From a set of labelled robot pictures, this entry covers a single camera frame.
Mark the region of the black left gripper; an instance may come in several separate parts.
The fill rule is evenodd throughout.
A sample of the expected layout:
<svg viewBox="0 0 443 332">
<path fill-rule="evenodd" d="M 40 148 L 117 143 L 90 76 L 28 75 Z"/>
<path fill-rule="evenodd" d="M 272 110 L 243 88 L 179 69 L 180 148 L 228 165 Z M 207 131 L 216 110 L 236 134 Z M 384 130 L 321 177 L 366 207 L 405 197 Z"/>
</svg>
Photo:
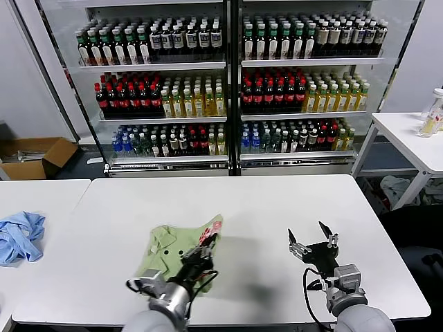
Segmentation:
<svg viewBox="0 0 443 332">
<path fill-rule="evenodd" d="M 182 267 L 177 277 L 182 281 L 197 281 L 209 270 L 213 269 L 215 248 L 219 243 L 220 233 L 215 232 L 206 237 L 197 247 L 190 249 L 181 258 Z"/>
</svg>

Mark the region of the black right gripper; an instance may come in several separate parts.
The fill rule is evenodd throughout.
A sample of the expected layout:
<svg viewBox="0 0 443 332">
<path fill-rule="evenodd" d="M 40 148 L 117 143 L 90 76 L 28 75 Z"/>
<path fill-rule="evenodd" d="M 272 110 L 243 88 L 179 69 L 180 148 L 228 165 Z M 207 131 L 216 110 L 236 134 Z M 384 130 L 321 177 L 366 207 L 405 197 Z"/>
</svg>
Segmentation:
<svg viewBox="0 0 443 332">
<path fill-rule="evenodd" d="M 306 247 L 297 242 L 289 228 L 289 251 L 293 255 L 303 255 L 303 262 L 314 265 L 321 276 L 334 276 L 334 270 L 338 267 L 336 261 L 338 257 L 338 233 L 333 233 L 323 222 L 319 221 L 318 223 L 327 242 L 314 243 Z"/>
</svg>

